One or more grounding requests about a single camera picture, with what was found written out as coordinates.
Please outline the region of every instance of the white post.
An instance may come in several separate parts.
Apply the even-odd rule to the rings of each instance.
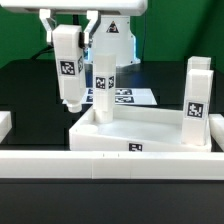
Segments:
[[[93,62],[93,108],[98,123],[113,121],[116,56],[95,55]]]

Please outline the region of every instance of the white tray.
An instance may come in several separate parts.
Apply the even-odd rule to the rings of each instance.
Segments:
[[[109,124],[94,121],[91,107],[69,130],[76,151],[210,152],[209,122],[204,146],[181,144],[183,112],[116,105]]]

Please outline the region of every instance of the green background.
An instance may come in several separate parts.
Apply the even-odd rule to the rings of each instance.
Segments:
[[[71,24],[71,16],[57,16],[59,24]],[[80,17],[84,24],[86,19]],[[141,58],[145,61],[183,61],[190,56],[210,56],[224,72],[223,0],[151,0],[145,17],[132,17]],[[13,14],[0,9],[0,67],[15,59],[28,59],[46,46],[38,15]]]

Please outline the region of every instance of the white plastic part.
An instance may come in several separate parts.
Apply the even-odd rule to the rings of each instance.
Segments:
[[[204,146],[181,143],[183,111],[115,105],[113,122],[99,124],[91,107],[69,130],[75,151],[210,152],[209,123]],[[82,125],[95,125],[97,134],[80,133]]]
[[[0,178],[224,180],[224,155],[1,150]]]
[[[115,104],[116,56],[95,55],[93,64],[93,108],[98,123],[113,121]]]
[[[191,69],[210,70],[210,66],[211,58],[193,56],[188,60],[187,74]]]
[[[0,143],[12,128],[11,113],[8,111],[0,112]]]
[[[117,67],[140,63],[136,58],[136,38],[130,30],[129,16],[102,16],[88,49],[85,63],[92,64],[95,54],[115,54]]]
[[[52,45],[52,31],[56,27],[56,21],[52,18],[52,11],[50,9],[40,9],[39,17],[47,32],[47,43]]]
[[[207,139],[213,71],[192,69],[187,74],[181,141],[203,146]]]
[[[224,117],[221,114],[210,114],[211,135],[224,151]]]
[[[60,25],[53,31],[60,95],[72,113],[81,111],[86,91],[83,50],[78,46],[80,32],[80,26],[71,25]]]
[[[0,5],[13,12],[33,13],[51,9],[56,13],[83,14],[98,10],[105,15],[140,16],[147,7],[147,0],[0,0]]]

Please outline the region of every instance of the black table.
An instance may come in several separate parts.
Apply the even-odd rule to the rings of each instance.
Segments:
[[[159,108],[183,107],[186,66],[148,62],[120,71],[117,87],[151,88]],[[87,70],[87,86],[91,86]],[[216,71],[210,113],[224,113],[224,76]],[[53,61],[19,60],[0,70],[0,110],[13,129],[1,149],[68,150],[68,129],[86,111],[61,104]],[[0,180],[0,223],[223,223],[223,181]]]

